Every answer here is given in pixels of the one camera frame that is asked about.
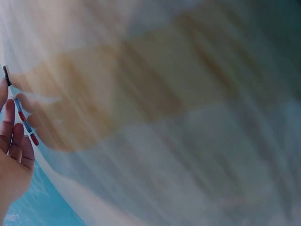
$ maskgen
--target pool water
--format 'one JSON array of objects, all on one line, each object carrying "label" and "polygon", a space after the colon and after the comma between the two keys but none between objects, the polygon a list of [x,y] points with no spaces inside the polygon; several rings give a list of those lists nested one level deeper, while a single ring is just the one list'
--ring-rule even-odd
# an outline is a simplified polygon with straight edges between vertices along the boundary
[{"label": "pool water", "polygon": [[4,226],[84,226],[36,162],[28,192],[13,203]]}]

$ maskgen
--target finger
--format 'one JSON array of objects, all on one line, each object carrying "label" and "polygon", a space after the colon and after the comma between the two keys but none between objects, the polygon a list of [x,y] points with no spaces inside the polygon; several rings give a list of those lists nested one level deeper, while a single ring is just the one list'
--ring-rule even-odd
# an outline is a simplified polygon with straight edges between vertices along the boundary
[{"label": "finger", "polygon": [[21,142],[21,164],[28,168],[31,172],[33,172],[34,167],[34,152],[32,143],[28,136],[24,136]]},{"label": "finger", "polygon": [[37,128],[35,131],[41,141],[51,149],[67,152],[74,150],[74,146],[71,145],[68,140],[64,139],[57,131],[49,133],[49,130],[45,127]]},{"label": "finger", "polygon": [[60,92],[55,76],[55,67],[48,64],[40,64],[25,73],[10,74],[12,85],[22,91],[30,92],[46,97],[55,97]]},{"label": "finger", "polygon": [[0,149],[7,153],[10,147],[11,137],[15,123],[15,103],[9,99],[4,107],[4,114],[0,126]]},{"label": "finger", "polygon": [[0,112],[8,99],[8,84],[5,79],[0,81]]},{"label": "finger", "polygon": [[24,137],[23,124],[17,123],[13,129],[13,138],[9,149],[9,156],[18,162],[21,161],[21,145]]},{"label": "finger", "polygon": [[18,93],[16,97],[20,100],[22,107],[29,113],[36,113],[40,116],[51,115],[53,118],[60,119],[66,112],[66,103],[62,101],[43,102],[39,98],[28,98],[23,93]]}]

